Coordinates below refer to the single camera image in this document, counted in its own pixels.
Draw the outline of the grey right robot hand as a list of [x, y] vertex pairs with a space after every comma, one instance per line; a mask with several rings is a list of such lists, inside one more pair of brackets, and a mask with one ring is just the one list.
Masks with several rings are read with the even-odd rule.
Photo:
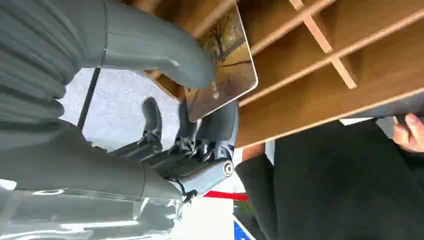
[[61, 119], [60, 99], [82, 68], [102, 67], [157, 69], [189, 88], [215, 75], [186, 31], [118, 1], [1, 1], [1, 239], [167, 239], [186, 201], [233, 173], [236, 101], [200, 130], [180, 108], [175, 144], [162, 151], [148, 98], [140, 140], [94, 147]]

